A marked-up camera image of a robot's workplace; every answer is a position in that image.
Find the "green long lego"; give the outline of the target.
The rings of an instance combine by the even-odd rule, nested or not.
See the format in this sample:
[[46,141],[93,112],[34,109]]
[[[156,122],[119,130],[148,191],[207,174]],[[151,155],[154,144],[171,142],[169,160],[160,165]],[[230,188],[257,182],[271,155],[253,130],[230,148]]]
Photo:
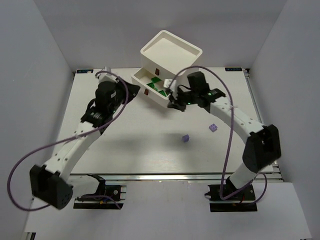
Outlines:
[[160,79],[160,78],[158,78],[158,77],[153,77],[153,78],[151,78],[151,82],[153,83],[153,84],[155,84],[155,83],[158,83],[158,82],[161,82],[162,80]]
[[164,97],[167,97],[167,93],[164,90],[160,90],[160,91],[158,91],[158,93]]

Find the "dark green lego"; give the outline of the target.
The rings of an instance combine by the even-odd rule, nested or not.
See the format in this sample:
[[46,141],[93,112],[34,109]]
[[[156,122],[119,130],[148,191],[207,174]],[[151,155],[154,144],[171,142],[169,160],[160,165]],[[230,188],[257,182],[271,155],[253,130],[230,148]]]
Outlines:
[[152,89],[155,90],[155,91],[158,90],[152,82],[148,83],[147,86],[150,87],[150,88],[152,88]]

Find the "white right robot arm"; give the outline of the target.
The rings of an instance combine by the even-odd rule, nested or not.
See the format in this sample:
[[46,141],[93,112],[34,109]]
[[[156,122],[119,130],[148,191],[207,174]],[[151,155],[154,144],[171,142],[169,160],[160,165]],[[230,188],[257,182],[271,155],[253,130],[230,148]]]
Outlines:
[[227,97],[218,88],[210,89],[201,71],[189,74],[187,79],[186,91],[177,85],[176,80],[165,79],[168,108],[184,112],[188,105],[197,105],[230,127],[228,151],[231,150],[233,134],[245,144],[240,166],[229,177],[221,178],[219,197],[227,200],[240,193],[261,170],[281,157],[279,130],[273,124],[264,125],[246,115],[234,106],[232,97]]

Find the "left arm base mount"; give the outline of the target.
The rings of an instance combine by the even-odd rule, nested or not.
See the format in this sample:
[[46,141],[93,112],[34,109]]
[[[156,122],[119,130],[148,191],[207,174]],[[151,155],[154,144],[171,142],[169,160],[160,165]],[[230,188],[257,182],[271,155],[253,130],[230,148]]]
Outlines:
[[107,182],[97,193],[77,197],[73,208],[78,210],[121,210],[126,200],[127,186],[123,182]]

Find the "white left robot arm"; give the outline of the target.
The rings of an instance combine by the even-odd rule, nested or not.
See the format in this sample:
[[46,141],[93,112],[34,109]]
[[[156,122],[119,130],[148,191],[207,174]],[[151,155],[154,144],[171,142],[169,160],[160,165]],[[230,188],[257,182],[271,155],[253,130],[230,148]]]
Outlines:
[[87,149],[104,133],[115,119],[116,110],[138,94],[140,86],[126,81],[104,81],[98,84],[95,97],[88,103],[84,115],[62,148],[42,166],[34,165],[30,172],[34,197],[58,210],[72,198],[92,200],[105,197],[106,181],[96,174],[71,177],[70,174]]

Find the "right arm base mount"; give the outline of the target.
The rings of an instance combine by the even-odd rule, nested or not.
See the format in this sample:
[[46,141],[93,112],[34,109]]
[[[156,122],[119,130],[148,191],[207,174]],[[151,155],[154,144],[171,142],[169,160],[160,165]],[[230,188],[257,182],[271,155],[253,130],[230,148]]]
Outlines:
[[209,200],[209,207],[212,213],[242,213],[257,212],[255,191],[252,185],[242,190],[240,193],[222,200],[220,198],[220,185],[208,185],[208,192],[204,196]]

